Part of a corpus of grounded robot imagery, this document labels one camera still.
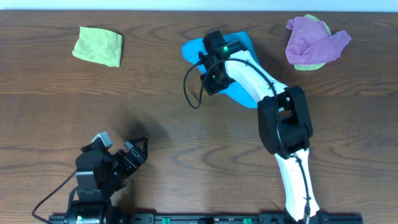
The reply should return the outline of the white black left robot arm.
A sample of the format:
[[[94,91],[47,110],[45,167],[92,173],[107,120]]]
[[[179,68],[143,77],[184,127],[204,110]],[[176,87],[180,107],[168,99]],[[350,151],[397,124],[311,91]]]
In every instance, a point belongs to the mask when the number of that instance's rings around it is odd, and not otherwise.
[[[129,223],[129,215],[112,205],[111,196],[125,188],[126,179],[147,160],[148,139],[126,141],[126,149],[114,154],[109,152],[112,145],[103,132],[81,148],[75,161],[78,186],[70,194],[77,194],[78,200],[70,200],[63,223]]]

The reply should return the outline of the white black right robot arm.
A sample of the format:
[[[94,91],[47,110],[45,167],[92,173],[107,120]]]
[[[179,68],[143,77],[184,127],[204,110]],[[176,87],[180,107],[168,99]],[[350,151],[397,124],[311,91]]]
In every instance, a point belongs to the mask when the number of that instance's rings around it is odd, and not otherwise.
[[[286,193],[285,208],[296,221],[309,223],[319,206],[313,197],[308,170],[313,128],[305,94],[270,76],[240,41],[227,42],[220,31],[207,34],[199,63],[206,68],[201,89],[209,95],[240,84],[257,104],[259,135],[277,159]]]

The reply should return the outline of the green cloth under purple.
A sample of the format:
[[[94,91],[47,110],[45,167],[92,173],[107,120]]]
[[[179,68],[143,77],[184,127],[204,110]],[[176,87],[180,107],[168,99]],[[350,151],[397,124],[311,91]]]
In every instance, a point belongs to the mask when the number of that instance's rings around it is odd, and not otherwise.
[[[320,22],[320,20],[317,17],[315,17],[311,14],[306,14],[304,17],[311,19],[312,21],[315,21],[315,22]],[[325,22],[322,21],[322,23],[323,23],[325,29],[327,30],[328,35],[331,35],[330,28],[327,26],[327,24]],[[325,63],[310,64],[310,65],[297,64],[297,65],[294,65],[294,67],[296,70],[300,70],[300,71],[313,71],[313,70],[318,70],[319,68],[322,68],[324,65],[325,65]]]

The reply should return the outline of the folded green cloth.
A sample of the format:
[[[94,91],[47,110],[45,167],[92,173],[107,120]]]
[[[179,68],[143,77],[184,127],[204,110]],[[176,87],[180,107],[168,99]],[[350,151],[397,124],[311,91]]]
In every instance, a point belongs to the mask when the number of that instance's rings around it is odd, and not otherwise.
[[[72,55],[78,59],[119,68],[122,48],[122,35],[106,29],[80,27],[79,39]]]

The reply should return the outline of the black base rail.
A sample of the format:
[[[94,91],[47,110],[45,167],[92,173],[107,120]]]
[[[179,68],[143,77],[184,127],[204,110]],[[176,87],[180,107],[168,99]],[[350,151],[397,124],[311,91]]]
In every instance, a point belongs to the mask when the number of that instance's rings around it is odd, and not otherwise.
[[[296,221],[286,213],[260,213],[258,215],[154,215],[136,213],[115,218],[111,223],[130,224],[285,224]],[[363,224],[360,215],[341,215],[318,212],[309,224]]]

